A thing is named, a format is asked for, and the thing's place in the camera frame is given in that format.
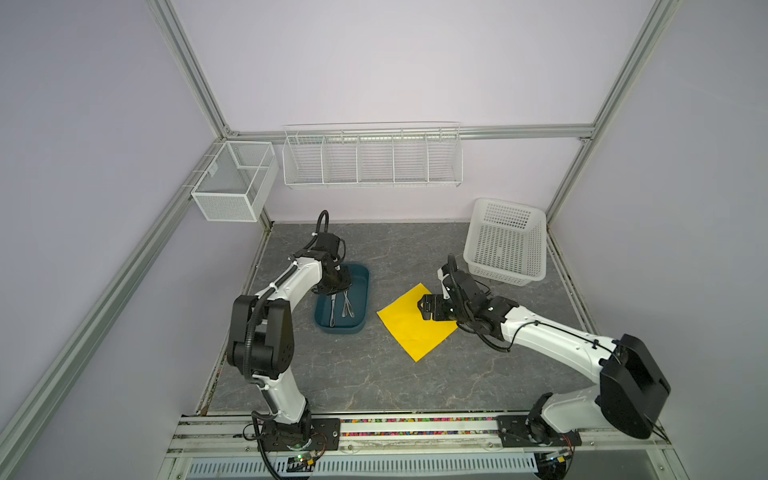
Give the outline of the teal plastic tray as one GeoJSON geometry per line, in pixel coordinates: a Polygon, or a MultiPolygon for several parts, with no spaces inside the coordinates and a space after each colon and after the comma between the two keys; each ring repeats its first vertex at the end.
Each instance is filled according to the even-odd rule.
{"type": "Polygon", "coordinates": [[[325,333],[351,335],[366,324],[369,297],[369,269],[361,264],[348,264],[351,286],[335,296],[318,297],[315,324],[325,333]]]}

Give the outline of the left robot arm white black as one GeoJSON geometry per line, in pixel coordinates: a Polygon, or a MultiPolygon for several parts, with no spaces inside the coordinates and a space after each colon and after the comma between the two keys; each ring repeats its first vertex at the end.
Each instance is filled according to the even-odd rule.
{"type": "Polygon", "coordinates": [[[237,297],[232,306],[227,361],[262,393],[269,407],[262,417],[282,425],[298,425],[309,415],[291,371],[293,310],[308,293],[332,296],[352,284],[343,264],[345,242],[329,224],[329,212],[321,211],[309,242],[290,257],[280,276],[254,295],[237,297]]]}

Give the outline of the yellow paper napkin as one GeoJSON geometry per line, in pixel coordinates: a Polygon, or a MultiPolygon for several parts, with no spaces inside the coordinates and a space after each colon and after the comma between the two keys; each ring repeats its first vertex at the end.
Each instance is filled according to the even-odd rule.
{"type": "Polygon", "coordinates": [[[428,294],[430,291],[419,283],[377,312],[386,329],[414,362],[419,362],[458,329],[452,322],[423,319],[417,303],[428,294]]]}

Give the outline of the silver fork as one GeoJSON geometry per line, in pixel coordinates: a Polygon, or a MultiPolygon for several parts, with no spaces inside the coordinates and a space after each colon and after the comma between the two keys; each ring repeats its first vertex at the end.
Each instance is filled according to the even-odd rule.
{"type": "Polygon", "coordinates": [[[343,292],[343,308],[342,308],[342,317],[343,318],[354,318],[355,312],[354,308],[350,299],[350,293],[349,290],[345,290],[343,292]]]}

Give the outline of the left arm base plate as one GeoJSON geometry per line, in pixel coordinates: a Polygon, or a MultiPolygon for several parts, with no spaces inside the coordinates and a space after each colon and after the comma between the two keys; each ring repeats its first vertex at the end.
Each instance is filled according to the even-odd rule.
{"type": "Polygon", "coordinates": [[[340,439],[337,417],[304,419],[290,425],[269,420],[259,425],[258,440],[268,452],[336,451],[340,439]]]}

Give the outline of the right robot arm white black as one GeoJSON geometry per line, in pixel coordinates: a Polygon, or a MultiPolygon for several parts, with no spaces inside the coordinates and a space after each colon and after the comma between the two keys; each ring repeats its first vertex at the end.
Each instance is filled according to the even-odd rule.
{"type": "Polygon", "coordinates": [[[531,349],[591,381],[588,388],[537,399],[525,420],[534,443],[550,444],[584,429],[612,428],[641,440],[655,434],[671,386],[641,339],[629,334],[613,339],[547,319],[481,288],[453,256],[437,276],[441,293],[417,302],[424,320],[452,322],[498,352],[531,349]]]}

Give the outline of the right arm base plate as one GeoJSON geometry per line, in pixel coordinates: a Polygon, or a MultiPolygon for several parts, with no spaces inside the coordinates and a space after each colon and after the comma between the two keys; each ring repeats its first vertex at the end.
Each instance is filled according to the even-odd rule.
{"type": "Polygon", "coordinates": [[[496,417],[502,446],[508,447],[577,447],[582,445],[578,432],[559,433],[527,415],[506,414],[496,417]]]}

